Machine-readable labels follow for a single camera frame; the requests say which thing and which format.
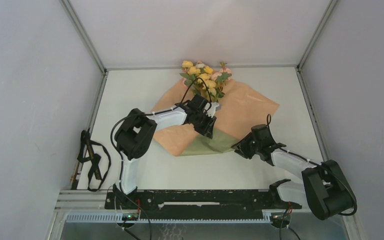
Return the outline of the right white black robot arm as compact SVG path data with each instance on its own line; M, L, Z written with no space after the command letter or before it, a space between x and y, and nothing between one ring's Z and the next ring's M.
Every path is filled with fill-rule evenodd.
M283 179L270 185L269 203L273 207L295 203L310 209L319 220L357 213L357 198L336 161L318 162L290 151L285 144L275 141L268 125L253 126L231 148L245 159L258 155L262 161L299 179Z

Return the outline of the white pink flower stem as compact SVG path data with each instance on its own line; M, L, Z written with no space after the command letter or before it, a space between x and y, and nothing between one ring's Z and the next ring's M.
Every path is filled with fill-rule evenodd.
M182 73L180 75L185 79L187 87L192 86L195 94L202 95L205 90L205 81L210 79L210 75L206 72L207 65L201 61L193 63L189 60L184 60L181 64Z

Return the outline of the yellow flower stem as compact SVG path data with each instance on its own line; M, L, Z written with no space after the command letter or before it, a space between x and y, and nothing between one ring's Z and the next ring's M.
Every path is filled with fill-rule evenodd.
M194 94L201 95L210 102L216 101L217 89L216 82L211 79L214 70L201 61L193 63L184 60L181 64L180 76L183 84L190 87Z

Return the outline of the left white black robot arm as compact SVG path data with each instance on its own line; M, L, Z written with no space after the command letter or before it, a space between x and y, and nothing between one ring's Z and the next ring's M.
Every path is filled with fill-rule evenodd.
M173 126L192 125L195 132L212 139L216 112L220 109L218 102L195 95L191 100L150 113L134 108L119 120L110 132L111 143L122 160L118 204L125 209L135 205L139 159L148 151L156 132Z

